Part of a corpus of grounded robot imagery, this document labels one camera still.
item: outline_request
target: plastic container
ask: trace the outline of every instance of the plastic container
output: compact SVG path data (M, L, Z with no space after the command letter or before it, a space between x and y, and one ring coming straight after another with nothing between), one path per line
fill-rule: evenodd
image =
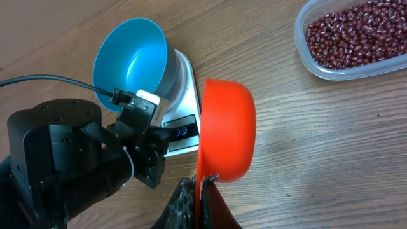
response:
M327 13L351 8L353 5L363 2L366 2L366 0L311 0L300 10L294 25L294 39L301 60L311 73L325 80L341 81L375 76L407 67L406 54L345 70L326 69L312 59L305 41L305 31L308 25Z

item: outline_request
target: bowl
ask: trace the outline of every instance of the bowl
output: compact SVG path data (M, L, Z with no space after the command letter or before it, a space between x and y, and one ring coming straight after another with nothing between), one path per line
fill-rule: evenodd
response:
M345 70L330 70L320 66L313 60L307 42L305 41L307 26L327 13L351 8L353 5L363 2L366 2L366 0L311 0L302 7L295 21L294 39L301 60L311 73L325 80L341 81L375 76L407 67L407 55L405 54L373 64Z
M176 71L176 53L160 27L150 19L133 18L104 40L93 67L93 85L109 92L142 89L168 99L176 84ZM96 96L110 111L120 110L108 96Z
M203 94L198 165L195 185L195 219L200 214L201 181L219 175L233 182L249 170L256 140L256 109L244 85L206 79Z

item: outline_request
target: white kitchen scale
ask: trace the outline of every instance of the white kitchen scale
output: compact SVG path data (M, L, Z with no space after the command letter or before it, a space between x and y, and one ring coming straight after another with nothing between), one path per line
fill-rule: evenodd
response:
M175 139L165 157L198 150L201 112L191 62L180 51L177 57L177 83L169 97L169 109L161 126L174 128Z

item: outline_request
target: blue bowl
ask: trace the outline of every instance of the blue bowl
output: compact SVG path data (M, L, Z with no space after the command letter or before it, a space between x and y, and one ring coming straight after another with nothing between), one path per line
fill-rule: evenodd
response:
M169 98L176 83L176 54L160 27L150 19L133 18L105 39L93 67L93 85L109 92L115 88L136 93L139 89ZM96 93L111 111L120 107Z

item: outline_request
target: table surface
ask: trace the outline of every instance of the table surface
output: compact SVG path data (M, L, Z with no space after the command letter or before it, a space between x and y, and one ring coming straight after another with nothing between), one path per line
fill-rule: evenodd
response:
M312 75L293 36L306 1L117 1L2 68L0 80L44 73L92 83L109 32L129 18L151 18L191 60L200 98L206 78L243 83L253 94L251 168L237 182L217 184L244 228L405 228L407 71L342 82ZM1 160L15 111L58 98L97 102L93 92L59 81L11 85L0 96ZM116 116L102 115L104 125ZM159 187L134 180L70 228L149 228L196 163L196 153L169 158Z

